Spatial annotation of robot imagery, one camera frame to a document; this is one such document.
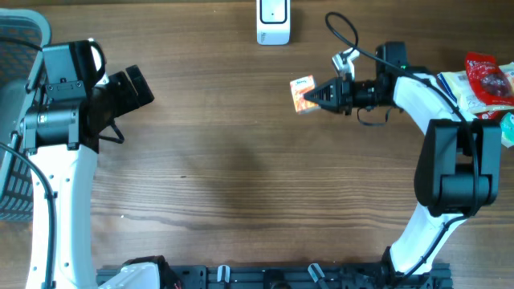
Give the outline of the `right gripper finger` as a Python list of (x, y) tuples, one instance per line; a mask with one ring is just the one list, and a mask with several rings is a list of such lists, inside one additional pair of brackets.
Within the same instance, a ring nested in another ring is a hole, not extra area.
[(312, 99), (312, 102), (318, 104), (322, 109), (333, 112), (333, 113), (342, 113), (343, 109), (339, 103), (337, 98), (332, 98), (329, 100), (321, 100), (321, 99)]
[(304, 98), (306, 100), (339, 100), (342, 97), (342, 84), (341, 77), (332, 78), (304, 93)]

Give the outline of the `orange tissue pack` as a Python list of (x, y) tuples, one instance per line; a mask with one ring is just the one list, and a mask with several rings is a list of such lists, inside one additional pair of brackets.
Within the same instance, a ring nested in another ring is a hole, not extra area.
[(307, 75), (290, 82), (293, 105), (297, 114), (306, 114), (320, 109), (318, 104), (304, 98), (304, 95), (315, 87), (316, 81), (312, 75)]

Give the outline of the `cream snack pouch blue seal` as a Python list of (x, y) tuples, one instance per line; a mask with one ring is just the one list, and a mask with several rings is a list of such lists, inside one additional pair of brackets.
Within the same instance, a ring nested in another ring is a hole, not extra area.
[[(511, 81), (513, 87), (513, 63), (499, 66), (501, 71)], [(478, 100), (468, 82), (466, 70), (460, 72), (442, 72), (437, 74), (447, 94), (457, 103), (457, 105), (472, 114), (487, 111), (511, 110), (512, 106), (506, 105), (486, 105)]]

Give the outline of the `red snack bag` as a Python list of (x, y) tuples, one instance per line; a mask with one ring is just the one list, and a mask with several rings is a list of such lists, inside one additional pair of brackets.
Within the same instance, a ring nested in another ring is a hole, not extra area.
[(478, 100), (486, 105), (513, 105), (511, 81), (494, 56), (468, 52), (465, 65), (468, 82)]

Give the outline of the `teal tissue pack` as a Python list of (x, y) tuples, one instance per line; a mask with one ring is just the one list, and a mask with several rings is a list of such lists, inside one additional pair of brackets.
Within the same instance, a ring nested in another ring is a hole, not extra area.
[(506, 113), (500, 121), (501, 127), (501, 143), (506, 148), (514, 145), (514, 115), (511, 112)]

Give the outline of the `red candy bar wrapper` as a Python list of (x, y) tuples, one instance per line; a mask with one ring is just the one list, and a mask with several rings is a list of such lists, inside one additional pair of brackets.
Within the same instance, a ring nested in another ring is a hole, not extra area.
[(502, 115), (501, 111), (488, 111), (476, 114), (477, 118), (481, 120), (498, 120)]

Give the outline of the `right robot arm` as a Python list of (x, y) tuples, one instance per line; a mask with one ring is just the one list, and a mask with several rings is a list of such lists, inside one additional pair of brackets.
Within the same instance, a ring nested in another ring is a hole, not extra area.
[(412, 67), (402, 42), (377, 47), (376, 78), (358, 81), (357, 49), (336, 54), (337, 76), (304, 94), (324, 110), (348, 115), (377, 107), (407, 112), (424, 134), (414, 173), (417, 205), (398, 240), (376, 263), (346, 263), (342, 288), (450, 288), (451, 269), (435, 256), (467, 219), (498, 194), (500, 126), (461, 111), (424, 67)]

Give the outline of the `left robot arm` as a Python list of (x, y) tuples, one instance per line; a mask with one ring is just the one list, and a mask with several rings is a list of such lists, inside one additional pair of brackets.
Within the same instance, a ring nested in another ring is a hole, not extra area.
[(97, 288), (91, 199), (102, 131), (124, 143), (115, 119), (150, 104), (138, 66), (106, 74), (100, 44), (87, 39), (42, 49), (47, 80), (23, 118), (25, 161), (33, 185), (28, 288)]

